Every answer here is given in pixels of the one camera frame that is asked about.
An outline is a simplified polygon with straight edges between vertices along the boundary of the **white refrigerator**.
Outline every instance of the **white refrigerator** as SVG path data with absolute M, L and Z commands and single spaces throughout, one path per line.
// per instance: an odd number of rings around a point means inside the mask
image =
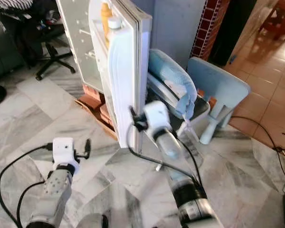
M 89 2 L 89 30 L 108 111 L 119 144 L 125 148 L 127 130 L 132 122 L 129 107 L 139 114 L 145 104 L 152 17 L 130 0 L 109 0 L 113 16 L 122 23 L 107 48 L 101 4 L 100 0 Z M 139 151 L 141 138 L 136 131 L 130 133 L 130 145 Z

